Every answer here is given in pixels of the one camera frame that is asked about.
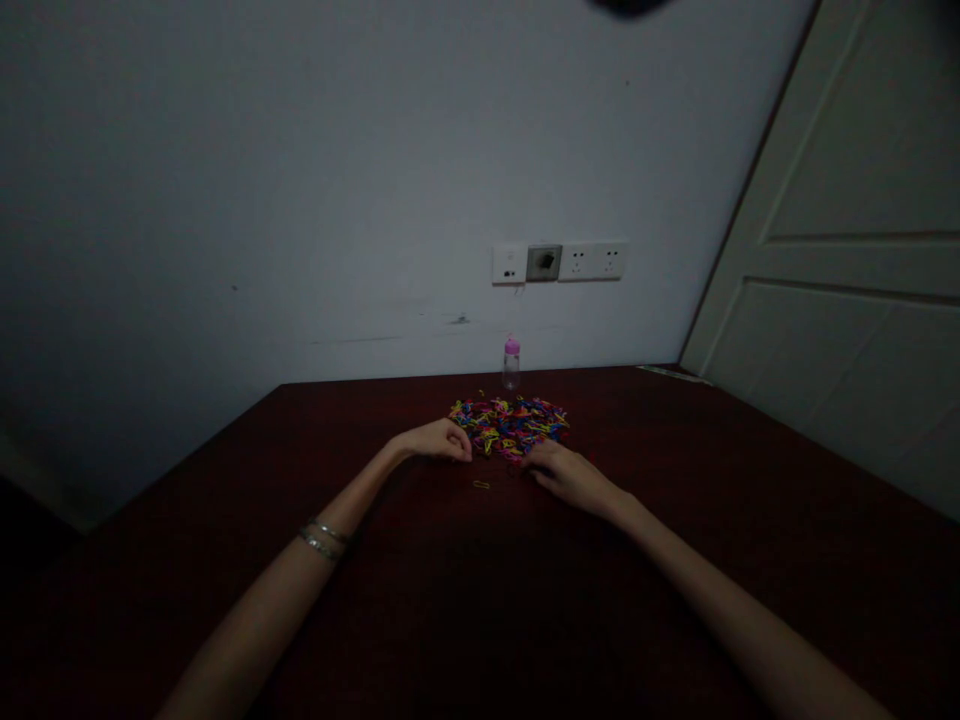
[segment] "silver bracelet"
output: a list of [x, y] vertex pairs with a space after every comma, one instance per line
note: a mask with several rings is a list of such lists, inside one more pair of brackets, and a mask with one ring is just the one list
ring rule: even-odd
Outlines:
[[307, 520], [307, 525], [316, 525], [318, 528], [320, 528], [320, 532], [326, 533], [327, 535], [332, 537], [334, 540], [336, 540], [339, 543], [343, 543], [344, 545], [347, 545], [350, 542], [350, 538], [348, 536], [344, 535], [343, 533], [338, 533], [333, 528], [328, 528], [326, 525], [321, 523], [315, 517]]
[[340, 556], [337, 553], [335, 553], [333, 550], [328, 548], [322, 542], [317, 540], [313, 535], [311, 535], [306, 527], [300, 528], [300, 537], [306, 540], [307, 545], [309, 545], [318, 553], [323, 555], [325, 558], [327, 558], [327, 560], [332, 560], [333, 562], [336, 562], [337, 560], [340, 559]]

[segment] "tabletop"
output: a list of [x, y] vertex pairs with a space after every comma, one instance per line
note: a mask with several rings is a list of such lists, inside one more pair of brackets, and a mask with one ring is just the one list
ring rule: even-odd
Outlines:
[[[5, 600], [0, 713], [150, 717], [387, 439], [508, 397], [499, 380], [278, 387]], [[526, 372], [520, 392], [565, 408], [571, 447], [895, 714], [956, 717], [956, 523], [717, 388], [616, 367]], [[617, 531], [500, 457], [409, 460], [252, 715], [513, 710], [768, 716]]]

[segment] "pile of rubber bands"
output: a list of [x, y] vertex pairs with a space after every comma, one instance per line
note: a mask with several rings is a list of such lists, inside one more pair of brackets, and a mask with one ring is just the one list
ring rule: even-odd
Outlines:
[[524, 400], [520, 395], [514, 403], [500, 398], [457, 400], [448, 417], [484, 455], [496, 452], [511, 463], [519, 463], [530, 448], [547, 438], [562, 441], [570, 427], [563, 408], [540, 398]]

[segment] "electrical outlet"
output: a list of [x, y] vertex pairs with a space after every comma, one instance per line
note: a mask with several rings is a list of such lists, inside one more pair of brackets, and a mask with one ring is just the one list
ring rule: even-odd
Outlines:
[[522, 285], [527, 277], [527, 248], [523, 245], [494, 245], [494, 285]]
[[627, 248], [629, 243], [596, 243], [592, 248], [593, 280], [619, 280], [627, 269]]
[[592, 243], [566, 243], [560, 255], [560, 274], [558, 282], [577, 282], [592, 280], [591, 262], [594, 256]]

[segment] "white door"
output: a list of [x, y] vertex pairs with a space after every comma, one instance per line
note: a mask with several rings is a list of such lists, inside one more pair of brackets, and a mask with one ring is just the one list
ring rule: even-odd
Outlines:
[[681, 362], [960, 519], [956, 3], [823, 0]]

